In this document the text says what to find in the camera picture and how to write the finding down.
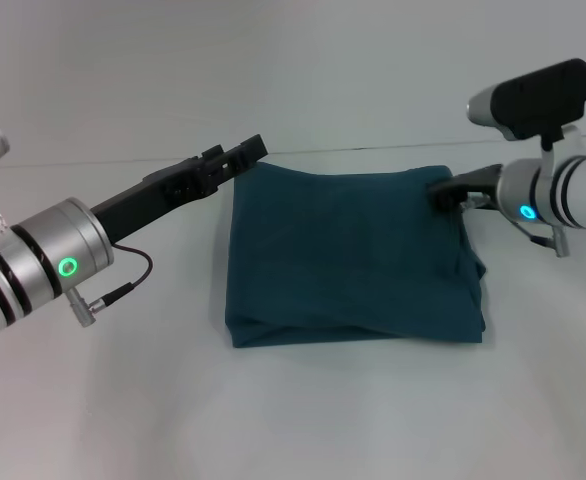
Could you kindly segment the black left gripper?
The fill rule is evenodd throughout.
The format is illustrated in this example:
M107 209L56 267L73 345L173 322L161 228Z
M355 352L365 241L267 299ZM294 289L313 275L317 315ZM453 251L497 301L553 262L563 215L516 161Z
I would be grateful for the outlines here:
M215 193L220 185L250 170L267 155L259 134L228 151L215 145L201 157L147 175L133 187L92 207L91 212L115 245L173 210Z

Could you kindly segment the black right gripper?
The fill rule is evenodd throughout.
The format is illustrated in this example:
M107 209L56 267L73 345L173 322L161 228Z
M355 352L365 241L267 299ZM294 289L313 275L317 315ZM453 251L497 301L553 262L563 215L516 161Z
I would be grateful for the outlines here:
M434 209L457 209L461 205L496 205L496 192L503 170L494 164L437 180L426 189Z

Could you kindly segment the teal blue printed t-shirt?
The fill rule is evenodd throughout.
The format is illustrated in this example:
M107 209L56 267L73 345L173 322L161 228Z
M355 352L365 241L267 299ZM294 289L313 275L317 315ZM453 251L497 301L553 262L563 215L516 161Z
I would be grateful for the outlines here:
M428 187L444 166L317 175L260 164L234 185L225 323L237 348L410 338L477 344L483 263Z

